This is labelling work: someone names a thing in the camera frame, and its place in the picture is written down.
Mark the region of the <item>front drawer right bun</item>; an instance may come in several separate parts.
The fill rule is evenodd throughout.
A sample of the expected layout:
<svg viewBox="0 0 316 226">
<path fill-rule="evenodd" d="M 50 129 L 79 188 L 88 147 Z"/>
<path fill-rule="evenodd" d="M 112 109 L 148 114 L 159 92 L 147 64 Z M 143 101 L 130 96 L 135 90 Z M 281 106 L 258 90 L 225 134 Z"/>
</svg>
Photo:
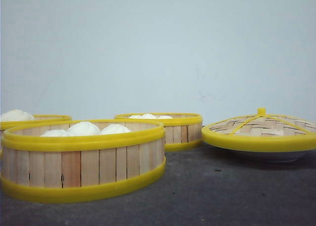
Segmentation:
<svg viewBox="0 0 316 226">
<path fill-rule="evenodd" d="M 100 135 L 123 134 L 130 132 L 131 130 L 126 126 L 120 124 L 110 124 L 101 130 Z"/>
</svg>

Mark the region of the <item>bamboo steamer drawer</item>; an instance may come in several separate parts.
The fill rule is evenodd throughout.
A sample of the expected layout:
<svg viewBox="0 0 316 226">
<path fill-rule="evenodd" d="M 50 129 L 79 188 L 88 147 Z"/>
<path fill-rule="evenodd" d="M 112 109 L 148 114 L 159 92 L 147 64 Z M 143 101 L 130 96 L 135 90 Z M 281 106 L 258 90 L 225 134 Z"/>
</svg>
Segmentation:
<svg viewBox="0 0 316 226">
<path fill-rule="evenodd" d="M 196 113 L 149 112 L 150 114 L 170 115 L 172 119 L 152 119 L 165 127 L 165 151 L 183 151 L 198 147 L 202 142 L 201 129 L 203 118 Z M 129 119 L 131 115 L 146 113 L 118 114 L 116 119 Z"/>
<path fill-rule="evenodd" d="M 71 121 L 72 118 L 68 115 L 35 115 L 32 120 L 24 121 L 1 121 L 0 132 L 4 137 L 4 142 L 1 143 L 0 155 L 5 154 L 7 144 L 12 144 L 17 140 L 16 145 L 11 145 L 8 148 L 18 151 L 28 151 L 44 155 L 50 153 L 50 150 L 41 150 L 39 144 L 42 143 L 39 134 L 45 128 L 48 130 L 50 126 L 59 122 Z"/>
<path fill-rule="evenodd" d="M 7 129 L 1 140 L 5 195 L 39 203 L 77 203 L 131 193 L 165 172 L 165 129 L 146 120 L 120 120 L 128 133 L 44 137 L 75 121 Z"/>
</svg>

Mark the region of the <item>front drawer left bun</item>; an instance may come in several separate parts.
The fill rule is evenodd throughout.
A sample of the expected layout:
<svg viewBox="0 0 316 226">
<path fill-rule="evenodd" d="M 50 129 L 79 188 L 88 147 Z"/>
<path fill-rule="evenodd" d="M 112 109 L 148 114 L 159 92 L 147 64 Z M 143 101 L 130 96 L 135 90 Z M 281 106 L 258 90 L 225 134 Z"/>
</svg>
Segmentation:
<svg viewBox="0 0 316 226">
<path fill-rule="evenodd" d="M 71 134 L 63 129 L 57 129 L 57 130 L 49 130 L 46 131 L 41 135 L 41 137 L 67 137 L 71 136 Z"/>
</svg>

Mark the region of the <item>white plate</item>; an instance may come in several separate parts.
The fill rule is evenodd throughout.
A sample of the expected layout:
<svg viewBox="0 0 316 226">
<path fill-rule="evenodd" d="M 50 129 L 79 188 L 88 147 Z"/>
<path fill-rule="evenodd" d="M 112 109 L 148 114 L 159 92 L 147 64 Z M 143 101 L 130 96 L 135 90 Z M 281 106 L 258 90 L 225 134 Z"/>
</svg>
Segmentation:
<svg viewBox="0 0 316 226">
<path fill-rule="evenodd" d="M 230 150 L 235 156 L 261 162 L 286 163 L 294 162 L 310 153 L 310 151 L 290 151 L 290 152 L 254 152 Z"/>
</svg>

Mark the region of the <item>middle drawer right bun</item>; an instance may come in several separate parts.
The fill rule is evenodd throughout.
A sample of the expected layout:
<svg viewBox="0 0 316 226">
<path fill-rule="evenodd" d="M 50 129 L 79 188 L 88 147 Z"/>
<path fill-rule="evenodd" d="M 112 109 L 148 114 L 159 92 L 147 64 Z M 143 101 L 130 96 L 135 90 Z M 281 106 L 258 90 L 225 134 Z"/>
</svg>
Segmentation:
<svg viewBox="0 0 316 226">
<path fill-rule="evenodd" d="M 158 119 L 172 119 L 173 117 L 171 117 L 170 115 L 159 115 L 157 116 Z"/>
</svg>

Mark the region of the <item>white bun in left drawer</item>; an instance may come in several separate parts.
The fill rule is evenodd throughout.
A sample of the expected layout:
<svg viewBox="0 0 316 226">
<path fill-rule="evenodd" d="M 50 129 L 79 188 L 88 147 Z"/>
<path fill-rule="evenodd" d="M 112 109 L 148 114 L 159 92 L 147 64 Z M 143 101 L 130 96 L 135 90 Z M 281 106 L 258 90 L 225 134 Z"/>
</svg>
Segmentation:
<svg viewBox="0 0 316 226">
<path fill-rule="evenodd" d="M 19 109 L 13 109 L 1 114 L 0 120 L 2 122 L 32 121 L 32 120 L 35 120 L 35 117 L 28 112 L 25 112 Z"/>
</svg>

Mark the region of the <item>woven bamboo steamer lid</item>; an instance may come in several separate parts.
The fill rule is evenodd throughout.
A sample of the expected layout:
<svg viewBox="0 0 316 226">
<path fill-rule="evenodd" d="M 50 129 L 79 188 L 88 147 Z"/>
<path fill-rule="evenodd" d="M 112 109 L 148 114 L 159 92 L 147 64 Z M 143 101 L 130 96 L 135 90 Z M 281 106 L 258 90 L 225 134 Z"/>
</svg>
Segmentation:
<svg viewBox="0 0 316 226">
<path fill-rule="evenodd" d="M 298 117 L 256 114 L 232 117 L 201 129 L 202 140 L 212 146 L 250 153 L 305 152 L 316 149 L 315 122 Z"/>
</svg>

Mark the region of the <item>middle drawer left bun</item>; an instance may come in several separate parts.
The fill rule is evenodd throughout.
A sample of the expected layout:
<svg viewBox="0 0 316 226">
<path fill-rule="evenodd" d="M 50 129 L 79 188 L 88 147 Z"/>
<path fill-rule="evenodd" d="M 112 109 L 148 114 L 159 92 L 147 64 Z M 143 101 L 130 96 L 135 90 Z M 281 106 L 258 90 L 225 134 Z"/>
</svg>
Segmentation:
<svg viewBox="0 0 316 226">
<path fill-rule="evenodd" d="M 131 115 L 128 118 L 130 118 L 130 119 L 142 119 L 142 115 Z"/>
</svg>

